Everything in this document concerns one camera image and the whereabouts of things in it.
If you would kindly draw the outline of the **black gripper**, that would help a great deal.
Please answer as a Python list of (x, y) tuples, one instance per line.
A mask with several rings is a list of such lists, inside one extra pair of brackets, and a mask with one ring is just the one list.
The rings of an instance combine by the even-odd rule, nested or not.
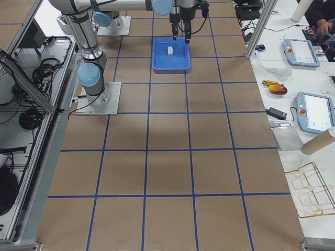
[(184, 34), (185, 34), (185, 43), (189, 44), (191, 40), (192, 33), (192, 20), (195, 18), (195, 13), (197, 10), (201, 11), (204, 21), (200, 28), (194, 33), (201, 31), (204, 26), (209, 13), (209, 3), (208, 2), (180, 2), (180, 18), (184, 23)]
[(173, 40), (176, 40), (177, 35), (178, 35), (178, 24), (180, 22), (180, 17), (179, 14), (169, 14), (169, 19), (171, 23), (171, 28), (172, 28), (172, 35), (173, 35)]

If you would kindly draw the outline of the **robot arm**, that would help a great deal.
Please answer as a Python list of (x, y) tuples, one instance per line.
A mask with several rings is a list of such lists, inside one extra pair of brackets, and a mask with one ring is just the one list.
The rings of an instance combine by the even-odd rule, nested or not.
[(203, 18), (208, 18), (209, 3), (207, 1), (50, 1), (50, 4), (65, 15), (69, 21), (76, 41), (87, 62), (101, 66), (100, 58), (106, 59), (103, 49), (94, 34), (89, 11), (95, 13), (118, 13), (120, 10), (145, 10), (161, 16), (169, 15), (173, 40), (178, 32), (184, 34), (185, 43), (189, 44), (192, 35), (192, 20), (200, 10)]
[(169, 15), (172, 27), (173, 40), (178, 35), (178, 26), (181, 20), (181, 1), (90, 1), (94, 11), (95, 22), (112, 31), (124, 27), (120, 10), (153, 11), (161, 16)]

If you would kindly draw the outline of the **person hand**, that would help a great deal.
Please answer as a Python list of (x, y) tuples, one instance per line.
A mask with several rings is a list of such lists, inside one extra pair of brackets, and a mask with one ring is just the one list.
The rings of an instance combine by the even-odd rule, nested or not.
[(325, 19), (320, 19), (316, 22), (316, 29), (317, 34), (325, 34), (327, 33), (331, 28), (333, 24), (331, 22), (326, 21)]

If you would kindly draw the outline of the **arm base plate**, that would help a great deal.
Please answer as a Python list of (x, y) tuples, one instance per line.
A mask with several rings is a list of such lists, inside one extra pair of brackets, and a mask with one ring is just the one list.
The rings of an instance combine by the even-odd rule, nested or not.
[(115, 36), (127, 36), (130, 31), (130, 16), (118, 16), (115, 19), (109, 17), (104, 21), (98, 21), (97, 36), (103, 37), (115, 37)]
[(117, 115), (121, 86), (122, 82), (105, 82), (104, 92), (93, 103), (89, 101), (93, 101), (95, 97), (87, 96), (82, 87), (81, 95), (85, 97), (79, 99), (75, 114), (79, 116)]

